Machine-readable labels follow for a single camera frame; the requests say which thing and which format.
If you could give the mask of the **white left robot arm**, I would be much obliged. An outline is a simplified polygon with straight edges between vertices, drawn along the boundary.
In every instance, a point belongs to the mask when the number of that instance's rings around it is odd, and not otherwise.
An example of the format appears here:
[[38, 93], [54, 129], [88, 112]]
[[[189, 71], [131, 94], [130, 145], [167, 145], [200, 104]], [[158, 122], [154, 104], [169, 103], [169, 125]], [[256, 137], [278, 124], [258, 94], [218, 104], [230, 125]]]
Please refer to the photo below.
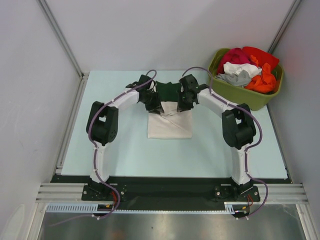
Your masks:
[[114, 202], [119, 201], [119, 191], [107, 183], [110, 174], [103, 170], [105, 152], [118, 134], [120, 110], [125, 110], [138, 102], [158, 108], [160, 102], [153, 90], [154, 78], [147, 73], [142, 74], [138, 81], [128, 84], [124, 91], [112, 100], [106, 103], [95, 101], [92, 104], [86, 133], [93, 144], [93, 169], [87, 184], [87, 194], [82, 195], [82, 200], [93, 196], [94, 201], [103, 201], [112, 196]]

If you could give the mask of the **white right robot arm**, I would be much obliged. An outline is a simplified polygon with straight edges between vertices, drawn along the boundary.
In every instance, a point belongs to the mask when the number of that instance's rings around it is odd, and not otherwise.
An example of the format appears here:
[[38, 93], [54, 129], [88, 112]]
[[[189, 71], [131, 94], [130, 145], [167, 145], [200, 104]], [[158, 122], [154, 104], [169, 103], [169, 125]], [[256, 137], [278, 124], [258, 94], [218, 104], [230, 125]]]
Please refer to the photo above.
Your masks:
[[257, 134], [253, 116], [247, 104], [235, 105], [228, 102], [207, 84], [198, 84], [196, 78], [189, 74], [179, 80], [177, 111], [191, 110], [194, 104], [204, 106], [221, 117], [222, 136], [231, 149], [232, 183], [219, 186], [215, 190], [217, 199], [234, 199], [242, 202], [248, 199], [253, 189], [248, 164], [248, 148]]

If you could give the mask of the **cream and green t-shirt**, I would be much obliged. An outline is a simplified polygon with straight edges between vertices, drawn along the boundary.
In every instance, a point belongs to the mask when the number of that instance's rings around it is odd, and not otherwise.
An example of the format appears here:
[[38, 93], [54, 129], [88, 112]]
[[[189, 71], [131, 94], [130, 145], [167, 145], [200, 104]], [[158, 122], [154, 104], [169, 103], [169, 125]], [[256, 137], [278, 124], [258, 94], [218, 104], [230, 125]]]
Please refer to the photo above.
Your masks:
[[177, 112], [178, 92], [182, 89], [180, 83], [152, 84], [157, 92], [164, 113], [153, 114], [148, 111], [147, 137], [149, 139], [190, 139], [193, 136], [192, 111]]

